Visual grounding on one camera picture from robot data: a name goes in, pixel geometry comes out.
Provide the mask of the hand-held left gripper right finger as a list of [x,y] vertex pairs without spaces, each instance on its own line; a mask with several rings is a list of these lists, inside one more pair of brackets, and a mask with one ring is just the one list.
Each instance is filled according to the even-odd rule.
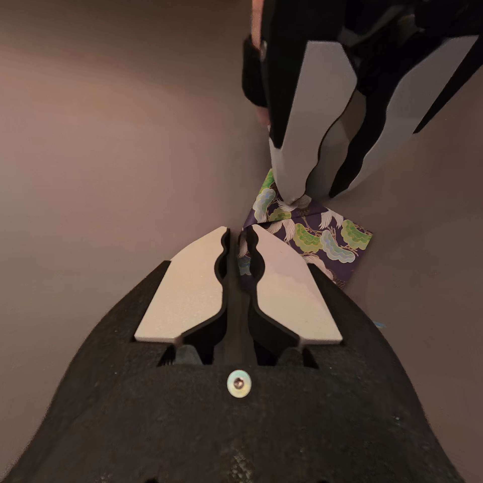
[[342,335],[303,258],[260,225],[247,229],[249,330],[261,346],[336,345]]

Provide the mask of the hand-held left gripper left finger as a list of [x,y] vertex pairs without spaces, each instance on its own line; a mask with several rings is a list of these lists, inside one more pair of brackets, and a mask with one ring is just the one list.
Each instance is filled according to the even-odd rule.
[[215,264],[225,252],[225,235],[229,229],[220,226],[172,257],[134,333],[137,342],[181,342],[189,330],[220,313],[222,278]]

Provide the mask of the person's right hand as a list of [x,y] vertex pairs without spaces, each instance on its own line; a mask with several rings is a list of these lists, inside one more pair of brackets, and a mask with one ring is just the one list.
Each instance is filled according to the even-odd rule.
[[[251,8],[251,40],[257,51],[261,52],[261,26],[264,1],[252,1]],[[269,111],[264,107],[256,107],[260,124],[270,127]]]

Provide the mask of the patterned origami paper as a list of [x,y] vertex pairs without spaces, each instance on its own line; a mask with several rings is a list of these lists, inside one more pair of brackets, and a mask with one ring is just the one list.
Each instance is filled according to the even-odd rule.
[[372,233],[308,196],[293,204],[283,201],[269,170],[238,238],[238,270],[251,282],[247,228],[260,225],[294,249],[307,264],[317,266],[343,289],[371,241]]

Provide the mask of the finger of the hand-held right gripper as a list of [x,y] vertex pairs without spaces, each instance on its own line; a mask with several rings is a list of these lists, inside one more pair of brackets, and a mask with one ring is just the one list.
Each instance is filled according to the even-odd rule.
[[443,89],[469,54],[478,36],[428,42],[407,56],[407,71],[392,78],[380,74],[369,81],[366,115],[350,142],[329,197],[358,186],[378,171],[414,134]]
[[329,195],[351,137],[362,122],[357,76],[339,42],[309,41],[281,148],[269,141],[275,184],[284,202],[306,192]]

